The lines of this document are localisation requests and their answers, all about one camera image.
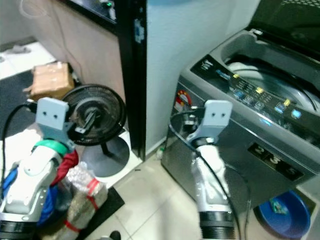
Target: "top-loading washing machine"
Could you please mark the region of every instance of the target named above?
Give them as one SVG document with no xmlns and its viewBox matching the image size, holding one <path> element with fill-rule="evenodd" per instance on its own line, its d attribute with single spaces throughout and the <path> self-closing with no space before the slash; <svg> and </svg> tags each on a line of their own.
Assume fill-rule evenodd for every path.
<svg viewBox="0 0 320 240">
<path fill-rule="evenodd" d="M 253 207 L 320 173 L 319 43 L 319 0 L 262 0 L 247 29 L 180 74 L 172 114 L 209 99 L 232 102 L 218 146 L 222 159 L 248 178 Z M 183 122 L 174 119 L 173 126 L 181 130 Z M 191 160 L 168 132 L 161 163 L 195 197 Z M 226 178 L 243 211 L 243 181 L 230 170 Z"/>
</svg>

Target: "power cord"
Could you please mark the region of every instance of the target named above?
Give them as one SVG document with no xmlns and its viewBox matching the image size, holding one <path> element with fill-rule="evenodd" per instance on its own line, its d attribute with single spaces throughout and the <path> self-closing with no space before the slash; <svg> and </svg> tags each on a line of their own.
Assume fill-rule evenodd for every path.
<svg viewBox="0 0 320 240">
<path fill-rule="evenodd" d="M 61 21 L 60 21 L 60 18 L 59 18 L 59 16 L 58 16 L 58 14 L 57 14 L 57 11 L 56 11 L 55 3 L 54 3 L 52 0 L 51 0 L 51 5 L 52 5 L 52 12 L 53 12 L 53 14 L 54 14 L 54 16 L 55 16 L 55 18 L 56 18 L 56 21 L 57 21 L 57 23 L 58 23 L 58 25 L 59 25 L 59 31 L 60 31 L 60 33 L 61 33 L 62 44 L 63 44 L 64 50 L 67 51 L 67 53 L 68 53 L 68 54 L 73 58 L 73 60 L 79 65 L 80 74 L 81 74 L 80 77 L 81 77 L 81 80 L 84 81 L 84 73 L 83 73 L 83 71 L 82 71 L 82 66 L 81 66 L 81 64 L 77 61 L 77 59 L 75 58 L 75 56 L 74 56 L 74 55 L 68 50 L 68 48 L 67 48 L 67 42 L 66 42 L 65 33 L 64 33 L 63 29 L 62 29 L 62 24 L 61 24 Z M 66 59 L 66 60 L 69 59 L 68 56 L 67 56 L 67 54 L 64 54 L 64 56 L 65 56 L 65 59 Z"/>
<path fill-rule="evenodd" d="M 172 131 L 172 133 L 187 147 L 189 148 L 192 152 L 194 152 L 197 157 L 201 158 L 204 162 L 204 164 L 208 167 L 209 171 L 212 173 L 212 175 L 214 176 L 214 178 L 216 179 L 216 181 L 218 182 L 220 188 L 222 189 L 224 195 L 226 196 L 227 198 L 227 201 L 230 205 L 230 208 L 234 214 L 234 219 L 235 219 L 235 222 L 236 222 L 236 226 L 237 226 L 237 230 L 238 230 L 238 234 L 239 234 L 239 239 L 241 240 L 242 239 L 242 234 L 241 234 L 241 228 L 240 228 L 240 222 L 239 222 L 239 217 L 238 217 L 238 214 L 237 214 L 237 211 L 235 209 L 235 206 L 231 200 L 231 197 L 230 195 L 227 193 L 227 191 L 225 190 L 225 188 L 223 187 L 221 181 L 219 180 L 218 176 L 216 175 L 216 173 L 213 171 L 213 169 L 211 168 L 211 166 L 208 164 L 208 162 L 206 161 L 206 159 L 201 155 L 201 153 L 195 149 L 189 142 L 187 142 L 175 129 L 174 127 L 172 126 L 172 120 L 180 115 L 184 115 L 184 114 L 194 114 L 196 112 L 196 109 L 195 110 L 189 110 L 189 111 L 183 111 L 183 112 L 178 112 L 174 115 L 171 116 L 170 118 L 170 122 L 169 122 L 169 129 Z M 235 173 L 237 173 L 244 181 L 245 185 L 246 185 L 246 188 L 247 188 L 247 206 L 246 206 L 246 216 L 245 216 L 245 225 L 244 225 L 244 237 L 245 237 L 245 240 L 248 240 L 248 222 L 249 222 L 249 211 L 250 211 L 250 208 L 251 208 L 251 189 L 249 187 L 249 182 L 247 180 L 247 178 L 245 176 L 243 176 L 238 170 L 236 170 L 233 166 L 229 165 L 229 164 L 226 164 L 225 165 L 227 168 L 233 170 Z"/>
<path fill-rule="evenodd" d="M 5 182 L 5 174 L 6 174 L 6 135 L 9 129 L 10 122 L 14 115 L 23 107 L 27 107 L 28 105 L 26 103 L 20 104 L 16 106 L 12 112 L 9 114 L 7 117 L 4 127 L 2 130 L 2 135 L 1 135 L 1 140 L 2 140 L 2 175 L 1 175 L 1 184 L 0 184 L 0 203 L 2 202 L 3 199 L 3 193 L 4 193 L 4 182 Z"/>
</svg>

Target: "washing machine lid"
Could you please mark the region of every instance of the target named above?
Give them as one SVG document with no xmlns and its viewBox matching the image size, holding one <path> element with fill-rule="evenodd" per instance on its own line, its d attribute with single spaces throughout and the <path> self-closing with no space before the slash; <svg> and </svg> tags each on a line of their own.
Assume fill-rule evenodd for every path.
<svg viewBox="0 0 320 240">
<path fill-rule="evenodd" d="M 320 61 L 320 0 L 261 0 L 248 28 Z"/>
</svg>

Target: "control panel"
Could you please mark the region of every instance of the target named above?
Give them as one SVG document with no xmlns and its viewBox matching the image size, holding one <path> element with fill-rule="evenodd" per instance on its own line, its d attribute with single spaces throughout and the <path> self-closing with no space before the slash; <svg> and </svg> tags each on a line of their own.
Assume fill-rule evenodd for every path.
<svg viewBox="0 0 320 240">
<path fill-rule="evenodd" d="M 206 55 L 191 71 L 255 112 L 320 148 L 320 115 L 253 85 Z"/>
</svg>

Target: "black fan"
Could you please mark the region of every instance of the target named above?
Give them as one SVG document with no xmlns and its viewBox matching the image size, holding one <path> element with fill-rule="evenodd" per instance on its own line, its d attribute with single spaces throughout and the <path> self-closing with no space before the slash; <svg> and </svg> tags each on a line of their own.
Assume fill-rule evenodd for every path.
<svg viewBox="0 0 320 240">
<path fill-rule="evenodd" d="M 69 134 L 96 177 L 109 177 L 128 163 L 130 150 L 118 136 L 126 122 L 126 106 L 112 89 L 96 84 L 81 85 L 62 99 L 69 104 L 68 120 L 76 128 Z"/>
</svg>

